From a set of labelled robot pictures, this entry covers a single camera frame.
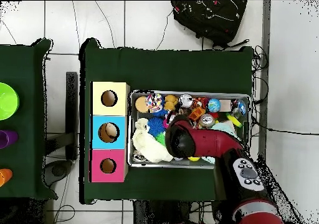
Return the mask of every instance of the yellow ball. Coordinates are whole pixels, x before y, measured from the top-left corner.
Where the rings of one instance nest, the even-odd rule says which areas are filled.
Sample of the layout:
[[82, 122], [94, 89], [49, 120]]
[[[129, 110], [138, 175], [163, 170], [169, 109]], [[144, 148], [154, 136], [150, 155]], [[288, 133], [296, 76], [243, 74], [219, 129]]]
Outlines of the yellow ball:
[[188, 157], [188, 159], [192, 162], [197, 162], [200, 159], [200, 157]]

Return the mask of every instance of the gray bin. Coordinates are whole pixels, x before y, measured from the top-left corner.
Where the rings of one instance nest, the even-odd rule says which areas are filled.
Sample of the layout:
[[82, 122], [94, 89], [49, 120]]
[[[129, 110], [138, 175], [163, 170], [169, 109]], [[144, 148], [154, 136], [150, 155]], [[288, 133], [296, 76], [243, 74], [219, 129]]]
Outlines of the gray bin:
[[215, 98], [215, 99], [240, 99], [243, 100], [246, 104], [246, 115], [244, 116], [243, 121], [243, 128], [236, 130], [237, 136], [242, 139], [243, 143], [246, 144], [250, 141], [250, 131], [251, 131], [251, 123], [252, 123], [252, 116], [251, 116], [251, 108], [252, 108], [252, 99], [249, 95], [244, 94], [223, 94], [223, 93], [199, 93], [199, 92], [175, 92], [175, 91], [151, 91], [151, 92], [139, 92], [138, 90], [134, 90], [130, 94], [130, 116], [129, 116], [129, 123], [128, 123], [128, 163], [132, 167], [163, 167], [163, 168], [200, 168], [200, 169], [214, 169], [214, 165], [204, 161], [203, 159], [198, 160], [197, 162], [192, 162], [187, 158], [184, 160], [176, 161], [173, 159], [170, 162], [161, 161], [159, 163], [151, 163], [151, 162], [134, 162], [132, 160], [133, 152], [135, 150], [132, 142], [132, 137], [135, 131], [135, 122], [140, 118], [150, 119], [153, 116], [151, 113], [141, 113], [137, 111], [135, 108], [135, 100], [140, 96], [147, 96], [150, 93], [159, 93], [163, 97], [166, 95], [175, 95], [179, 97], [183, 94], [189, 94], [192, 97], [208, 97], [208, 98]]

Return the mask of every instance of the green tablecloth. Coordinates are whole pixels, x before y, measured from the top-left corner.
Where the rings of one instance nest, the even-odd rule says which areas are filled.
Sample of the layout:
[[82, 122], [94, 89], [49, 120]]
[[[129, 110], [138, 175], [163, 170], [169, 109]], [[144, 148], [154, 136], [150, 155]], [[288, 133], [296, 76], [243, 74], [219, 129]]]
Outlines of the green tablecloth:
[[213, 170], [130, 167], [124, 183], [89, 183], [90, 82], [126, 82], [131, 90], [251, 95], [252, 48], [227, 52], [99, 49], [95, 39], [88, 39], [81, 50], [85, 53], [80, 55], [81, 78], [85, 78], [85, 125], [82, 126], [85, 158], [80, 166], [84, 176], [84, 186], [80, 186], [84, 192], [82, 198], [215, 200]]
[[9, 168], [13, 177], [0, 187], [0, 197], [56, 198], [42, 183], [44, 138], [43, 58], [51, 41], [32, 46], [0, 45], [0, 82], [19, 95], [20, 105], [9, 119], [0, 121], [0, 130], [15, 130], [18, 141], [0, 149], [0, 168]]

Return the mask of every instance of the orange cup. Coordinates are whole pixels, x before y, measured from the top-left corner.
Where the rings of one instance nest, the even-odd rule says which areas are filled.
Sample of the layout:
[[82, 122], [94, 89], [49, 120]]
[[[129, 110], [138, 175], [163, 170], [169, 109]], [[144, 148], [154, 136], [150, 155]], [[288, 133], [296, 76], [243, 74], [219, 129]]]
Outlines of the orange cup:
[[8, 182], [12, 177], [12, 171], [10, 169], [0, 169], [0, 187]]

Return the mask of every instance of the black stand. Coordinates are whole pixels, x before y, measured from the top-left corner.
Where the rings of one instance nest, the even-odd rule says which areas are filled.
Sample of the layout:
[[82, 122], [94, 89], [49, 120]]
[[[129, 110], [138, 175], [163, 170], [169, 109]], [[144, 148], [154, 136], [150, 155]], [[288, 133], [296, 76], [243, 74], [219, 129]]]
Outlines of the black stand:
[[65, 146], [67, 160], [77, 159], [78, 77], [76, 72], [66, 74], [65, 133], [52, 136], [45, 142], [45, 155]]
[[48, 163], [44, 167], [44, 180], [47, 186], [65, 178], [70, 173], [72, 160], [77, 159], [78, 126], [78, 76], [76, 72], [66, 74], [65, 133], [52, 136], [45, 142], [45, 155], [65, 147], [65, 159]]

